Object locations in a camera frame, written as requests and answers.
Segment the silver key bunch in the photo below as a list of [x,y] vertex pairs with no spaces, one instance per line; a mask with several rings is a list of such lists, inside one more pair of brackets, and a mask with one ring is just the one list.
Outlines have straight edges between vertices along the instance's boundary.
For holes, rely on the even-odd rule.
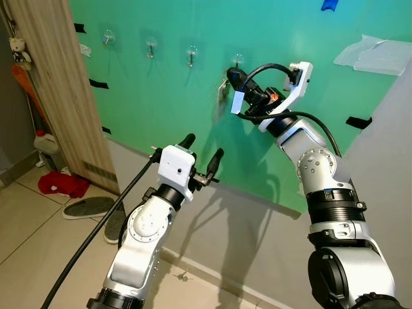
[[223,117],[225,109],[229,104],[229,100],[227,100],[227,97],[229,97],[229,88],[230,83],[228,79],[224,79],[223,82],[218,86],[218,93],[216,97],[216,109],[214,112],[215,122],[218,122],[220,118]]

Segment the grey slipper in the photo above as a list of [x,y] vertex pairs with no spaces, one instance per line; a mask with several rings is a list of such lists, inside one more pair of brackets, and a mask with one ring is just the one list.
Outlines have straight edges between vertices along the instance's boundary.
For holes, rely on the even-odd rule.
[[124,224],[127,223],[126,209],[123,203],[118,203],[115,211],[109,216],[105,223],[104,238],[106,243],[117,245],[120,237],[124,232]]
[[114,205],[114,198],[99,196],[71,203],[62,210],[64,219],[86,219],[103,217]]

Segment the clear plastic sheet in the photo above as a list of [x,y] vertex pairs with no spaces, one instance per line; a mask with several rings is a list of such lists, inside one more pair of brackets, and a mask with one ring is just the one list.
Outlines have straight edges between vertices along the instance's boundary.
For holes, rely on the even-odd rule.
[[400,76],[412,59],[412,43],[361,35],[357,43],[345,47],[334,64],[356,71]]

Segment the red cloth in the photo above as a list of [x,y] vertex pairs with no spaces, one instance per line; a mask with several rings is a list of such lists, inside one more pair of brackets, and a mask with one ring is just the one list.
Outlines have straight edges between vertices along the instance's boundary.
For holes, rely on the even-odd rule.
[[39,178],[37,183],[39,191],[43,194],[64,194],[70,198],[80,198],[85,195],[90,187],[88,180],[70,174],[50,171]]

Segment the wooden door panel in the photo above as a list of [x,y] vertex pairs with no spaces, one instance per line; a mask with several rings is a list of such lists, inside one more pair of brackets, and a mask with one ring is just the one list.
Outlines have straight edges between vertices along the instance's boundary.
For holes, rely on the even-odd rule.
[[3,0],[33,58],[33,90],[71,173],[117,194],[114,162],[102,130],[68,0]]

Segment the white bottle red cap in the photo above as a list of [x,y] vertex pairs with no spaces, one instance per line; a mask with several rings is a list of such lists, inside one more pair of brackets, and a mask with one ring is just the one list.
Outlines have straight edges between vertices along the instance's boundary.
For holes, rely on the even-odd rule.
[[56,138],[42,129],[35,130],[33,147],[39,152],[50,156],[62,155],[59,143],[56,141]]

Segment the orange cleaning tool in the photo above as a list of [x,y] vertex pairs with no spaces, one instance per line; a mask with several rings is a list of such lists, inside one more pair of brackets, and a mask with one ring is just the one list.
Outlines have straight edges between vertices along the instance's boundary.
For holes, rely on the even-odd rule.
[[43,130],[45,133],[51,133],[52,130],[49,127],[47,118],[44,116],[42,106],[37,100],[37,95],[35,90],[33,90],[32,80],[30,80],[28,71],[24,70],[21,65],[13,64],[11,72],[12,76],[17,80],[18,85],[20,85],[28,95],[31,108],[30,112],[32,112],[33,121],[35,122],[35,130]]

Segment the small white plush toy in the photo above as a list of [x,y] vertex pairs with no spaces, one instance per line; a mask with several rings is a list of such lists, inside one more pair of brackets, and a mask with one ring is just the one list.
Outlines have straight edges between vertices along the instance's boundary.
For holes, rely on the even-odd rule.
[[26,52],[26,41],[15,37],[9,38],[13,59],[18,64],[32,64],[32,57]]

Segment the green wall backdrop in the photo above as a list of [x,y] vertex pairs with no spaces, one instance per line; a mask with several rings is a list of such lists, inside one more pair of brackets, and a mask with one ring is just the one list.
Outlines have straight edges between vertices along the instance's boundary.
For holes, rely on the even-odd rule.
[[[92,88],[101,124],[116,142],[141,151],[196,136],[199,168],[218,148],[225,155],[218,179],[268,202],[306,210],[294,166],[270,133],[228,111],[214,120],[218,86],[230,59],[240,68],[311,62],[312,76],[296,111],[315,115],[346,151],[359,135],[350,116],[367,120],[395,81],[391,75],[356,71],[333,63],[361,35],[408,41],[412,0],[339,0],[334,12],[323,0],[70,0],[74,23],[85,24],[79,41],[88,45],[88,76],[109,84]],[[118,32],[112,48],[103,31]],[[154,37],[154,59],[146,38]],[[198,48],[187,67],[189,45]]]

